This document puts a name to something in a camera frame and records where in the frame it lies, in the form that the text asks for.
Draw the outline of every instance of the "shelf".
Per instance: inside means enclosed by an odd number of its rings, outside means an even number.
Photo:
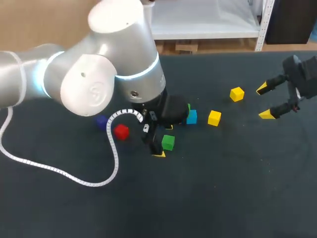
[[[155,40],[256,38],[259,30],[248,0],[158,0],[153,7]]]

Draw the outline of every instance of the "blue cube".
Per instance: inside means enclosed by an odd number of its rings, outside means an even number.
[[[196,110],[190,110],[187,120],[187,124],[197,124],[197,111]]]
[[[100,130],[106,130],[108,118],[106,118],[104,115],[98,115],[95,117],[95,120]]]

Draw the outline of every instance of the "robot logo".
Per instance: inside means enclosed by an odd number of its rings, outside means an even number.
[[[99,106],[106,98],[105,86],[101,82],[93,83],[88,90],[88,101],[92,107]]]

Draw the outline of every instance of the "wall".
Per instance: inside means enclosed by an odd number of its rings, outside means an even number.
[[[64,47],[89,31],[87,16],[99,0],[0,0],[0,51],[44,43]]]

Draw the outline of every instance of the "white cable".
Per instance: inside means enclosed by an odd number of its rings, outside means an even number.
[[[20,97],[19,97],[19,101],[15,104],[15,106],[19,105],[20,103],[23,102],[25,95],[26,95],[26,73],[25,73],[25,68],[23,66],[22,60],[20,59],[20,57],[12,51],[3,51],[7,54],[10,54],[18,63],[19,68],[20,68],[20,74],[21,74],[21,90],[20,90]]]
[[[53,172],[56,172],[56,173],[59,173],[59,174],[65,176],[65,177],[67,177],[67,178],[69,178],[69,179],[71,179],[71,180],[73,180],[73,181],[75,181],[75,182],[77,182],[77,183],[79,183],[81,185],[88,186],[88,187],[101,187],[101,186],[104,186],[104,185],[110,183],[114,179],[114,177],[116,176],[116,174],[118,172],[119,157],[118,157],[117,149],[115,147],[115,144],[114,144],[114,141],[113,141],[113,137],[112,137],[112,134],[111,134],[111,124],[112,124],[113,120],[116,117],[118,117],[118,116],[120,116],[122,114],[133,114],[133,115],[135,115],[137,117],[139,122],[143,121],[142,115],[138,111],[133,110],[133,109],[120,110],[120,111],[112,114],[111,117],[109,118],[109,120],[107,122],[107,125],[106,125],[106,132],[107,132],[108,139],[109,139],[112,151],[113,151],[114,169],[113,169],[112,175],[107,180],[105,180],[103,182],[98,182],[98,183],[86,182],[86,181],[83,181],[83,180],[81,180],[79,178],[76,178],[73,175],[70,175],[69,173],[67,173],[67,172],[65,172],[63,170],[54,168],[52,166],[36,163],[36,162],[30,161],[30,160],[22,159],[22,158],[16,157],[16,156],[10,154],[9,152],[7,152],[5,150],[5,148],[3,147],[3,145],[2,145],[2,136],[3,136],[3,133],[4,133],[5,129],[7,128],[7,126],[9,125],[9,123],[10,123],[10,121],[12,119],[12,115],[13,115],[13,108],[12,107],[8,108],[8,116],[6,117],[2,127],[0,128],[0,151],[2,153],[4,153],[6,156],[8,156],[10,159],[13,159],[15,161],[18,161],[18,162],[21,162],[21,163],[24,163],[24,164],[27,164],[27,165],[36,166],[36,167],[39,167],[39,168],[42,168],[42,169],[46,169],[46,170],[51,170]]]

